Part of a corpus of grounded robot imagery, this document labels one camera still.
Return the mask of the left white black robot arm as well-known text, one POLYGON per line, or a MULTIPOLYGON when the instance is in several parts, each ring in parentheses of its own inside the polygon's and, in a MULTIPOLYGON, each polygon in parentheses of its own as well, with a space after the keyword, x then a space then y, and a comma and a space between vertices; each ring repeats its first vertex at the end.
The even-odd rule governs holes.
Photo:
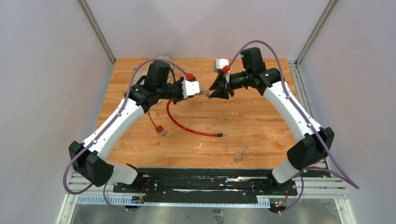
POLYGON ((125 183, 130 192, 139 192, 143 180, 134 167, 107 161, 115 143, 160 99, 171 99, 177 103, 200 93, 201 87, 196 77, 174 62, 166 59, 144 61, 134 70, 127 92, 115 111, 89 137, 69 145, 71 161, 66 171, 74 169, 89 181, 90 187, 120 182, 125 183), (180 69, 184 77, 170 83, 168 78, 174 77, 172 66, 180 69))

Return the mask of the red cable lock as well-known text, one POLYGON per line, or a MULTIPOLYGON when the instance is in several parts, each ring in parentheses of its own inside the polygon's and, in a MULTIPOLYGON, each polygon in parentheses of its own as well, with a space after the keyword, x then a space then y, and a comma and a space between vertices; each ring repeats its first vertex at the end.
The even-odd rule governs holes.
POLYGON ((170 106, 175 105, 175 104, 176 103, 174 102, 173 99, 168 99, 166 102, 165 110, 166 110, 166 114, 167 114, 168 118, 170 119, 170 121, 177 127, 181 128, 182 130, 184 130, 188 133, 199 135, 199 136, 212 137, 212 138, 222 138, 222 137, 228 136, 227 133, 222 133, 222 132, 215 133, 215 132, 199 131, 199 130, 196 130, 194 127, 189 127, 187 123, 180 122, 179 120, 176 119, 176 117, 173 115, 173 113, 170 109, 170 106))

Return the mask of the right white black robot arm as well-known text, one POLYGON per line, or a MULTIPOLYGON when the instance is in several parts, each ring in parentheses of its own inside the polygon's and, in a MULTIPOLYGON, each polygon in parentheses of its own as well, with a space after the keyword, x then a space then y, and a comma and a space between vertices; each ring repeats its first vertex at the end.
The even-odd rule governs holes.
POLYGON ((240 88, 257 89, 280 113, 291 130, 296 144, 287 151, 286 160, 267 176, 265 184, 272 194, 280 194, 286 183, 305 168, 325 159, 334 139, 334 131, 323 128, 301 106, 276 68, 266 68, 257 47, 240 53, 244 71, 230 73, 227 59, 215 59, 218 76, 209 88, 210 98, 229 99, 240 88))

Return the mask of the silver key with ring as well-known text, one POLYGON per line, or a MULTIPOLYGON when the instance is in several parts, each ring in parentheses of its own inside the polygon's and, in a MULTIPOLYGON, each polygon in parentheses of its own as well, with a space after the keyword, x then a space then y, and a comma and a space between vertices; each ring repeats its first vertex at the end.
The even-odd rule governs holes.
POLYGON ((209 92, 209 90, 201 89, 200 90, 200 95, 203 95, 203 96, 205 96, 206 98, 208 98, 210 100, 210 92, 209 92))

